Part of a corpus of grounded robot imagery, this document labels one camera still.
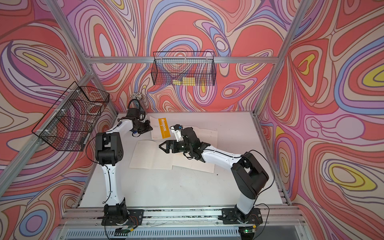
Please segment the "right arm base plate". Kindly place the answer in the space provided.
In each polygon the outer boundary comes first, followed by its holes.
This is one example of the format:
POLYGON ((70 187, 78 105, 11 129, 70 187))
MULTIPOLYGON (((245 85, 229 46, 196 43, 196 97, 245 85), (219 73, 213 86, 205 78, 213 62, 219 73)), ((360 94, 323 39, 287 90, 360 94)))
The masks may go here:
POLYGON ((218 220, 222 221, 224 225, 252 224, 258 226, 263 223, 259 208, 252 208, 248 214, 244 214, 237 208, 224 208, 221 211, 222 215, 218 217, 218 220))

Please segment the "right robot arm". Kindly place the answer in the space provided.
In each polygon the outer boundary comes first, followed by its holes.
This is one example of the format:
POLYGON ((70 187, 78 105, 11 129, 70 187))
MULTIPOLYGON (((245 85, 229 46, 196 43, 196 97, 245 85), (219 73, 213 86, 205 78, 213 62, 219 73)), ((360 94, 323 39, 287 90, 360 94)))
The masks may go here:
POLYGON ((209 143, 200 141, 192 127, 181 125, 171 127, 175 140, 167 140, 159 145, 166 154, 182 153, 188 160, 209 163, 230 171, 241 192, 237 204, 233 208, 222 209, 218 220, 225 225, 253 224, 263 222, 257 218, 255 202, 269 180, 267 171, 251 152, 232 154, 219 150, 209 143))

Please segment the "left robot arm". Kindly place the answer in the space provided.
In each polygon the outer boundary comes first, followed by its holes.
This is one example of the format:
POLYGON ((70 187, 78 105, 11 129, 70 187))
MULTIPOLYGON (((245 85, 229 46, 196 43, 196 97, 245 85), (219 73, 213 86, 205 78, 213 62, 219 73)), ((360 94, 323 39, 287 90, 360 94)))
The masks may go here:
POLYGON ((106 132, 96 135, 95 158, 102 167, 106 181, 106 196, 104 202, 104 214, 107 217, 127 219, 129 211, 126 207, 125 197, 121 192, 121 182, 118 175, 118 163, 123 159, 124 149, 121 137, 131 133, 133 137, 139 137, 150 132, 153 128, 150 121, 146 120, 146 111, 140 100, 132 99, 125 117, 118 119, 115 126, 106 132))

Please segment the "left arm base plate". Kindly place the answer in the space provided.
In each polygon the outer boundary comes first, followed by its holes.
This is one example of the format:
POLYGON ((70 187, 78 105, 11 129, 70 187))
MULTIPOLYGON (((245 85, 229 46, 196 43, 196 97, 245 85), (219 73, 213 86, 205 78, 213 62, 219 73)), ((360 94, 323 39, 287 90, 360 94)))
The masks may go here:
POLYGON ((108 210, 102 219, 102 226, 140 226, 143 217, 142 209, 108 210))

